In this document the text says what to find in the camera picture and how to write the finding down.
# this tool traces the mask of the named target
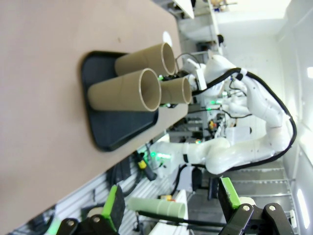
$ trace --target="black tray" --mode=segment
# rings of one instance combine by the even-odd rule
[[[88,88],[98,82],[117,77],[114,70],[116,59],[124,53],[93,51],[83,60],[81,78],[84,97],[93,139],[103,151],[113,151],[127,143],[148,128],[158,119],[154,112],[95,111],[89,105]]]

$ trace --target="light green cylinder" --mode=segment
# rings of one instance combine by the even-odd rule
[[[186,206],[180,202],[132,197],[127,201],[132,211],[144,211],[177,218],[184,218]]]

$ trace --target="workbench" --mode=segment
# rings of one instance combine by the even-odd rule
[[[160,108],[156,125],[113,152],[92,140],[80,63],[93,50],[162,42],[180,54],[176,21],[149,0],[0,2],[0,234],[121,161],[187,114]]]

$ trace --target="brown cardboard cylinder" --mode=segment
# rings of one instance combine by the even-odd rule
[[[151,69],[139,70],[89,87],[88,100],[98,111],[155,111],[161,87]]]
[[[191,88],[185,77],[161,82],[161,91],[162,104],[189,104],[191,102]]]
[[[145,68],[151,68],[157,75],[173,75],[176,66],[171,46],[167,43],[161,43],[119,57],[114,68],[118,76]]]

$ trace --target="bolt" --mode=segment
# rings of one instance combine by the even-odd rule
[[[93,218],[93,221],[94,221],[95,223],[98,223],[98,222],[100,221],[100,218],[99,218],[99,217],[95,217],[95,218]]]
[[[269,206],[269,209],[270,209],[271,211],[274,211],[274,210],[276,210],[276,207],[275,207],[275,206]]]
[[[244,209],[244,211],[247,212],[248,210],[250,210],[250,207],[249,206],[244,206],[243,209]]]
[[[69,221],[67,222],[67,224],[68,224],[69,226],[73,226],[73,225],[74,225],[74,222],[73,222],[72,220],[69,220]]]

